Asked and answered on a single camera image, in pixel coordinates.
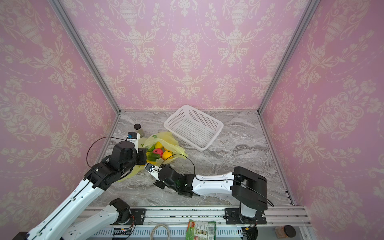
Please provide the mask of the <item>pink dragon fruit toy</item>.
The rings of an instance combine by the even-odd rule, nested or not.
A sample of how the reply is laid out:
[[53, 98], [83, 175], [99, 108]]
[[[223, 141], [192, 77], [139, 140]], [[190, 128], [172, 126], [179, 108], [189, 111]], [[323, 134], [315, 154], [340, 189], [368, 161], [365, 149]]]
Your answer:
[[162, 149], [154, 149], [153, 154], [159, 155], [158, 158], [162, 158], [164, 151]]

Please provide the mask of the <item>yellow banana toy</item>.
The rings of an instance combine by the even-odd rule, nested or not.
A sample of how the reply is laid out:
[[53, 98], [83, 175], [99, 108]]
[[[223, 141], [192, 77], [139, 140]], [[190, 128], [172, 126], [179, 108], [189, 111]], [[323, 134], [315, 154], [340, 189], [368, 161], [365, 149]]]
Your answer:
[[173, 158], [173, 153], [172, 152], [169, 152], [169, 151], [164, 151], [163, 154], [162, 154], [162, 159], [164, 161], [166, 160], [170, 160]]

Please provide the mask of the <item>yellow-green plastic bag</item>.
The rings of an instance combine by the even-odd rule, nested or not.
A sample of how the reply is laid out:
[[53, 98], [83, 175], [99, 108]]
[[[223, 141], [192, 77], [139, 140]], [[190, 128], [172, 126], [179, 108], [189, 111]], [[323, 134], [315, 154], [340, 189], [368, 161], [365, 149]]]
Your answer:
[[128, 169], [128, 171], [121, 176], [118, 182], [129, 179], [135, 176], [138, 172], [144, 170], [146, 163], [159, 166], [162, 161], [170, 163], [177, 158], [181, 158], [182, 156], [178, 154], [187, 156], [185, 149], [179, 146], [179, 142], [170, 132], [159, 132], [148, 137], [140, 136], [138, 141], [137, 138], [130, 138], [133, 133], [136, 134], [136, 132], [129, 132], [127, 137], [119, 140], [133, 143], [137, 142], [139, 149], [146, 150], [146, 162], [144, 164], [136, 164], [132, 167], [132, 169]]

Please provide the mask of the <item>white plastic basket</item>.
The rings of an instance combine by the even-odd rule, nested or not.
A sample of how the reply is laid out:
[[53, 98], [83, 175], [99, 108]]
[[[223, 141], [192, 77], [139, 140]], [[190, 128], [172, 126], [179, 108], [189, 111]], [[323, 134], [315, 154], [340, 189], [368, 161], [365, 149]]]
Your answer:
[[189, 105], [176, 110], [164, 122], [166, 130], [200, 152], [214, 142], [223, 127], [223, 122]]

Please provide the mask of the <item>yellow green corn toy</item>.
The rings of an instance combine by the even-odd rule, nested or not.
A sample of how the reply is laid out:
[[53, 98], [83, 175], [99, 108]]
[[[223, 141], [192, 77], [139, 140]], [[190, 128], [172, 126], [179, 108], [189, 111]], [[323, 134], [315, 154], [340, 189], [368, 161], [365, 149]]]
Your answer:
[[158, 159], [162, 158], [161, 155], [155, 154], [155, 153], [152, 153], [152, 152], [147, 152], [146, 156], [147, 156], [147, 161], [148, 162], [156, 162]]

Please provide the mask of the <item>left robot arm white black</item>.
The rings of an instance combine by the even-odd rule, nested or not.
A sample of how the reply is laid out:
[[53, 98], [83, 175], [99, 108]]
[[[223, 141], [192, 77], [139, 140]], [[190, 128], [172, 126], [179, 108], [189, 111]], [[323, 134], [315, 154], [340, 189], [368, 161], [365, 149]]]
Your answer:
[[112, 154], [93, 165], [76, 189], [40, 224], [28, 232], [19, 232], [15, 240], [86, 240], [100, 229], [126, 224], [135, 218], [130, 206], [121, 199], [110, 202], [101, 212], [74, 225], [78, 216], [113, 183], [129, 175], [136, 165], [147, 162], [147, 150], [138, 141], [116, 144]]

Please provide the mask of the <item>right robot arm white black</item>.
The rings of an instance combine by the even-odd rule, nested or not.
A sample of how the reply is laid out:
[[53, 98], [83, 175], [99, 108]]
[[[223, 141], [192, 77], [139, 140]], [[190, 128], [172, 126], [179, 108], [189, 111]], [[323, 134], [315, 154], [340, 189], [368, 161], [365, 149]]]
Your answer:
[[268, 209], [267, 180], [243, 167], [235, 167], [233, 172], [216, 176], [180, 174], [164, 165], [158, 167], [147, 164], [145, 170], [155, 179], [155, 186], [168, 187], [181, 196], [197, 197], [209, 194], [222, 194], [234, 197], [240, 202], [238, 209], [227, 208], [223, 218], [228, 225], [265, 225], [265, 211]]

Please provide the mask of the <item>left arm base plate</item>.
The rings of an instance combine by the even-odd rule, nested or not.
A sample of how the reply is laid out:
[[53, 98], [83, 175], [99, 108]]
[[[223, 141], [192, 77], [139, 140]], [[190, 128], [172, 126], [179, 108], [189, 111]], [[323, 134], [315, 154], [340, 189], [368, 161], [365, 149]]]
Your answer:
[[143, 225], [145, 216], [146, 216], [145, 208], [131, 208], [130, 209], [130, 218], [126, 225]]

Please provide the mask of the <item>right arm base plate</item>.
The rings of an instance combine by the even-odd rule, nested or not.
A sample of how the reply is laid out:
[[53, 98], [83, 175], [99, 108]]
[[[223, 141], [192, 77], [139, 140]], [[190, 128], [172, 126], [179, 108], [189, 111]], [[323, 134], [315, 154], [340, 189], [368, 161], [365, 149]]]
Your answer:
[[266, 225], [266, 215], [264, 211], [256, 211], [254, 217], [245, 217], [241, 215], [239, 208], [226, 208], [224, 209], [223, 218], [226, 220], [227, 225]]

